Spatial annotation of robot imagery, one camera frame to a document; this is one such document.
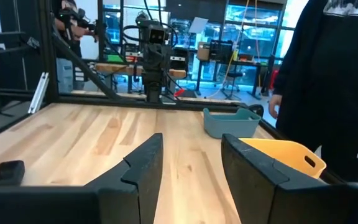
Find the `silver aluminium brace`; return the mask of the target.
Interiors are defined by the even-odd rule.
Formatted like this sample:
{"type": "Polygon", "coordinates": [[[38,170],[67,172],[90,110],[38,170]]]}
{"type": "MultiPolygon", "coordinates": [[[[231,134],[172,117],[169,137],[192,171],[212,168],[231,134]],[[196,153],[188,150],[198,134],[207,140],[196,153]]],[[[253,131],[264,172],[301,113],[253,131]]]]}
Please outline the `silver aluminium brace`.
{"type": "Polygon", "coordinates": [[[27,112],[28,114],[35,114],[40,109],[44,100],[48,83],[49,83],[49,73],[43,72],[40,76],[37,88],[32,97],[32,101],[30,103],[29,110],[27,112]]]}

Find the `black handheld device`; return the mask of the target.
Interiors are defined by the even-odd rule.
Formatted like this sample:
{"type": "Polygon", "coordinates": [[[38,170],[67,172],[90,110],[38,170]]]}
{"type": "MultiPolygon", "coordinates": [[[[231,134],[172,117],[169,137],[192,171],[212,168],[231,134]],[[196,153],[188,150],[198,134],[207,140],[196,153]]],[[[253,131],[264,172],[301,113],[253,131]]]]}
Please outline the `black handheld device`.
{"type": "Polygon", "coordinates": [[[58,15],[65,25],[74,21],[77,26],[90,30],[94,35],[98,35],[97,26],[99,21],[96,19],[91,22],[91,20],[86,17],[85,10],[82,8],[79,8],[77,11],[72,8],[64,8],[59,11],[58,15]]]}

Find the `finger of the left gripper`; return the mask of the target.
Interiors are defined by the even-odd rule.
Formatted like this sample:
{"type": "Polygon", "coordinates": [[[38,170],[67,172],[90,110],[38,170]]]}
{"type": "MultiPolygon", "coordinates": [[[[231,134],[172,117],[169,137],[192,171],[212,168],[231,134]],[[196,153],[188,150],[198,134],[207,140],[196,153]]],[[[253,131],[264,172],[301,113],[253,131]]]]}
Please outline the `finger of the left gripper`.
{"type": "Polygon", "coordinates": [[[145,86],[145,93],[147,95],[147,101],[150,103],[156,102],[156,81],[154,66],[151,63],[144,61],[143,64],[143,81],[145,86]]]}
{"type": "Polygon", "coordinates": [[[158,68],[156,102],[160,103],[161,102],[160,95],[162,93],[162,88],[165,86],[166,65],[164,60],[159,60],[156,64],[157,64],[156,67],[158,68]]]}

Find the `black plastic crate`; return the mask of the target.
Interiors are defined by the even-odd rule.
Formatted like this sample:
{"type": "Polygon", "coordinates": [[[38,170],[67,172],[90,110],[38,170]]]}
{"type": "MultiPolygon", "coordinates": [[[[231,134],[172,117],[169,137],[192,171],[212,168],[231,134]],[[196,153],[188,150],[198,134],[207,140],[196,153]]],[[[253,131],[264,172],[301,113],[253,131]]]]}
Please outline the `black plastic crate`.
{"type": "Polygon", "coordinates": [[[212,40],[209,45],[209,59],[228,63],[232,56],[233,41],[212,40]]]}

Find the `white paper sheet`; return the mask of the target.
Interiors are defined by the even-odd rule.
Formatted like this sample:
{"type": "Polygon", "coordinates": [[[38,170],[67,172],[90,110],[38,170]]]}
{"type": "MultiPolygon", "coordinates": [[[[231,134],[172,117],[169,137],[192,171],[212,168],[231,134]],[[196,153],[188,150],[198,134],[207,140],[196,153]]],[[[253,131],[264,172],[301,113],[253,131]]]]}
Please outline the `white paper sheet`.
{"type": "Polygon", "coordinates": [[[204,28],[206,27],[208,23],[208,19],[202,18],[202,17],[195,17],[191,23],[191,26],[188,30],[191,34],[199,34],[204,31],[204,28]]]}

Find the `teal plastic bin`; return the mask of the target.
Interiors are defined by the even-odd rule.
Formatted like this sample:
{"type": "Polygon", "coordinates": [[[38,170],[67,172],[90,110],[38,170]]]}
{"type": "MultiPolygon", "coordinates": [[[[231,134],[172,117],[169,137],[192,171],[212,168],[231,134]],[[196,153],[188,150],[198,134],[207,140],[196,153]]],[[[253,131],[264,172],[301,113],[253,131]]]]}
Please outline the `teal plastic bin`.
{"type": "Polygon", "coordinates": [[[233,114],[211,114],[209,109],[203,110],[203,123],[206,133],[215,139],[223,134],[231,134],[237,138],[251,138],[261,117],[254,112],[240,108],[233,114]]]}

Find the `yellow plastic bin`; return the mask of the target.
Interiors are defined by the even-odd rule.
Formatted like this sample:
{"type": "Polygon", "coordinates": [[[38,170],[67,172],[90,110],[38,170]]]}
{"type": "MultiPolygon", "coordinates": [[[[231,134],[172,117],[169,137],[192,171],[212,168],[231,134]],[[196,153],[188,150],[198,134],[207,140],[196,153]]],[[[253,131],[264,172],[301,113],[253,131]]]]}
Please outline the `yellow plastic bin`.
{"type": "Polygon", "coordinates": [[[320,157],[297,142],[256,138],[241,138],[241,141],[315,179],[319,179],[326,168],[320,157]]]}

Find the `person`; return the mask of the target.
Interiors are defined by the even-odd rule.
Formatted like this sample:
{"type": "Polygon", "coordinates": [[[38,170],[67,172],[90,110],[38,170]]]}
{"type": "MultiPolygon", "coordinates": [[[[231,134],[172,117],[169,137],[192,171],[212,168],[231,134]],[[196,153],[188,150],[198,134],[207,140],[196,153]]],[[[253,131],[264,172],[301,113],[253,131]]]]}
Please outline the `person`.
{"type": "Polygon", "coordinates": [[[268,110],[289,140],[358,182],[358,0],[308,0],[268,110]]]}
{"type": "MultiPolygon", "coordinates": [[[[55,16],[54,23],[60,37],[68,44],[70,50],[82,58],[80,42],[83,36],[92,36],[94,40],[98,41],[98,36],[94,35],[90,30],[79,27],[74,21],[65,25],[60,18],[59,11],[64,8],[72,8],[77,11],[79,8],[75,0],[50,0],[51,10],[55,16]]],[[[57,68],[57,82],[60,93],[70,93],[73,90],[82,90],[84,88],[83,82],[75,81],[74,79],[74,65],[73,62],[63,54],[58,48],[56,53],[56,68],[57,68]]]]}

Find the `black office stool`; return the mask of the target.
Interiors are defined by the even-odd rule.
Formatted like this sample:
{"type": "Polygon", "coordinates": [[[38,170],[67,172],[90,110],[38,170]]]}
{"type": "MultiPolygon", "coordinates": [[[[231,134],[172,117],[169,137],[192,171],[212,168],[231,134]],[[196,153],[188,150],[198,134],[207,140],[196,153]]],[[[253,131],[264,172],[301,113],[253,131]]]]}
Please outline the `black office stool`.
{"type": "Polygon", "coordinates": [[[243,75],[241,72],[229,72],[226,75],[226,79],[223,81],[221,88],[221,92],[226,100],[233,100],[234,98],[240,100],[240,98],[234,94],[234,91],[240,92],[240,87],[236,84],[236,80],[242,78],[243,75]]]}

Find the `black background desk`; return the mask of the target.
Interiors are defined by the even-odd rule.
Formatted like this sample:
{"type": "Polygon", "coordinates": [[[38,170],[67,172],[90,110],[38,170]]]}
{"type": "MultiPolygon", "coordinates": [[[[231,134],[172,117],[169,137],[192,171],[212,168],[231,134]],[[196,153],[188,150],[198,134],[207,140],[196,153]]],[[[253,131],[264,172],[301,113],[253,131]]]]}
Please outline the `black background desk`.
{"type": "MultiPolygon", "coordinates": [[[[206,63],[206,60],[200,60],[199,66],[198,66],[198,76],[197,76],[197,80],[196,80],[196,86],[195,86],[195,93],[197,95],[200,95],[200,83],[201,83],[201,69],[204,63],[206,63]]],[[[261,100],[261,95],[257,94],[257,88],[259,87],[259,78],[260,78],[260,71],[262,68],[266,68],[269,69],[269,66],[266,63],[259,63],[259,62],[250,62],[250,61],[246,61],[246,62],[241,62],[241,61],[234,61],[233,62],[234,65],[240,65],[240,66],[251,66],[251,67],[256,67],[257,71],[256,71],[256,75],[254,78],[254,85],[251,91],[247,91],[247,93],[254,97],[257,100],[261,100]]]]}

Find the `brown cardboard box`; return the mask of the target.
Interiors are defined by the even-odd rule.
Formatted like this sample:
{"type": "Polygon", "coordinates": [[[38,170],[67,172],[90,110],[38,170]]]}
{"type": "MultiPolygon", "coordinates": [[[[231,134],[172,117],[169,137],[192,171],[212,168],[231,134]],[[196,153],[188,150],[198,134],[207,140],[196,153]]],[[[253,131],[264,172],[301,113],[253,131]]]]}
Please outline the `brown cardboard box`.
{"type": "Polygon", "coordinates": [[[209,60],[210,44],[208,42],[198,42],[197,59],[200,61],[209,60]]]}

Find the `black rounded block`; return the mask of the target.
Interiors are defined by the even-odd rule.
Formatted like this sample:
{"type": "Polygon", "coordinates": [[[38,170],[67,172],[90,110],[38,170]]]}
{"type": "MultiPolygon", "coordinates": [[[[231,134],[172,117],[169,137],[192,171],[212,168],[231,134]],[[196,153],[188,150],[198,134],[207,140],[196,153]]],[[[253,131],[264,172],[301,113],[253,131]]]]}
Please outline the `black rounded block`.
{"type": "Polygon", "coordinates": [[[22,160],[0,163],[0,186],[20,186],[25,174],[22,160]]]}

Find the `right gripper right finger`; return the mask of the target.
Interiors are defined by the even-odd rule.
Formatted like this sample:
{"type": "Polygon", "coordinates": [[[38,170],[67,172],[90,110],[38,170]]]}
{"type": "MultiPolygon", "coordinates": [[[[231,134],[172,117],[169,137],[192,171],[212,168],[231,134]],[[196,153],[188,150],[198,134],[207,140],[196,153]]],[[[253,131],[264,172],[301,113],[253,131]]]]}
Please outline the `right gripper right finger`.
{"type": "Polygon", "coordinates": [[[242,224],[358,224],[358,184],[325,184],[231,134],[221,157],[242,224]]]}

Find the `black frame clamp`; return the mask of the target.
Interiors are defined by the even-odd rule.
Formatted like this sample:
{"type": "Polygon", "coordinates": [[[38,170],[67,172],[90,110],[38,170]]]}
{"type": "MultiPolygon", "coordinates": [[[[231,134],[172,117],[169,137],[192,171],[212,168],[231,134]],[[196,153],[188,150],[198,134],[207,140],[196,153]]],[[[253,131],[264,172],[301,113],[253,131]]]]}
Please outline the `black frame clamp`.
{"type": "Polygon", "coordinates": [[[264,107],[262,105],[249,105],[247,109],[260,117],[264,115],[264,107]]]}

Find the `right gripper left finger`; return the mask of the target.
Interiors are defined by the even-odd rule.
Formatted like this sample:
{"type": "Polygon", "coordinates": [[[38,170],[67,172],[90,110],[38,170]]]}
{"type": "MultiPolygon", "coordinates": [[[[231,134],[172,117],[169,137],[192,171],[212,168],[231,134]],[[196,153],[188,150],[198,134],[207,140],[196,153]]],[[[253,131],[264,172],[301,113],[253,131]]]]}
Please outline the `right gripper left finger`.
{"type": "Polygon", "coordinates": [[[0,224],[153,224],[162,169],[155,133],[84,186],[0,186],[0,224]]]}

